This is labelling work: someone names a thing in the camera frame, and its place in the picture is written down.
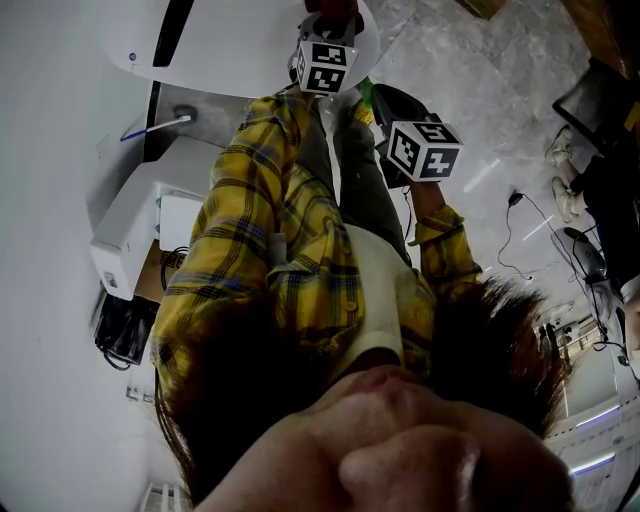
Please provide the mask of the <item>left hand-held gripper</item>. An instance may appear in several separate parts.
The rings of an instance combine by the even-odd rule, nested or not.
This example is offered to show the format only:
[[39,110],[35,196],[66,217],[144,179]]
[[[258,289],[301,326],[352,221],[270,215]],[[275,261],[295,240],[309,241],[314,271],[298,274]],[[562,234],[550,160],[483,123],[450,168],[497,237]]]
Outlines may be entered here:
[[302,92],[325,97],[357,87],[365,79],[355,41],[357,28],[356,15],[344,23],[330,20],[320,11],[304,18],[287,62],[291,84]]

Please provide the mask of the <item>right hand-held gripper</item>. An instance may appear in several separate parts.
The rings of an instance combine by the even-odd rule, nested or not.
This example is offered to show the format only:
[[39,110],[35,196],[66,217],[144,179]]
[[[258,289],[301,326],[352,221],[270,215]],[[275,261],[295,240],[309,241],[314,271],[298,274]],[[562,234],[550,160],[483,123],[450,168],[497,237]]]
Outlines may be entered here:
[[451,125],[416,98],[384,84],[373,86],[372,109],[383,135],[376,150],[388,188],[450,177],[463,148]]

